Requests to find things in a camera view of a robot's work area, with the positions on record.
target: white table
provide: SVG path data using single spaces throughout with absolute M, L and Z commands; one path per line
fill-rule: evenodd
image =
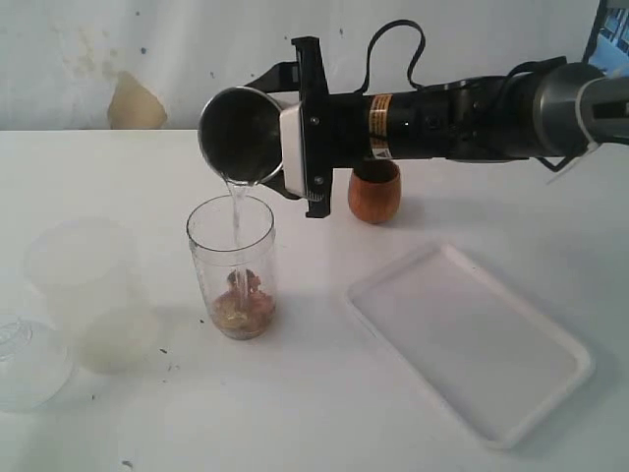
M 34 413 L 0 415 L 0 469 L 111 472 L 129 460 L 150 472 L 624 471 L 626 157 L 605 147 L 550 184 L 533 161 L 405 162 L 401 211 L 382 226 L 349 212 L 346 171 L 325 220 L 258 189 L 277 217 L 281 314 L 241 343 L 200 323 L 184 223 L 225 189 L 195 132 L 0 133 L 0 297 L 22 293 L 22 253 L 41 231 L 104 215 L 134 231 L 143 282 L 169 326 L 168 354 L 156 349 L 140 372 L 79 372 Z M 533 300 L 597 360 L 591 381 L 510 452 L 469 436 L 343 303 L 350 283 L 432 239 Z

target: wooden cup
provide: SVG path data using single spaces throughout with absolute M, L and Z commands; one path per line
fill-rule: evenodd
M 354 215 L 371 224 L 391 219 L 400 207 L 400 168 L 390 160 L 366 161 L 354 169 L 348 202 Z

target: white tray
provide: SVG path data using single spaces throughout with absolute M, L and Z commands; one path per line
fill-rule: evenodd
M 449 245 L 423 247 L 347 296 L 489 447 L 513 446 L 594 370 L 572 335 Z

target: orange label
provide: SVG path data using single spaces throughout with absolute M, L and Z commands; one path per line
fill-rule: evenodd
M 370 141 L 372 154 L 376 159 L 392 158 L 389 143 L 386 139 L 386 119 L 389 114 L 392 94 L 376 95 L 370 110 Z

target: clear plastic container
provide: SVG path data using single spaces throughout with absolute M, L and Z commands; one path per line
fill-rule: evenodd
M 187 230 L 209 317 L 243 340 L 264 333 L 275 314 L 275 226 L 271 209 L 253 197 L 242 200 L 240 219 L 237 244 L 233 200 L 218 197 L 193 211 Z
M 61 335 L 37 322 L 0 317 L 0 410 L 28 411 L 51 398 L 72 373 Z
M 77 362 L 94 372 L 132 366 L 159 334 L 133 238 L 112 221 L 83 218 L 45 232 L 27 252 L 25 273 Z

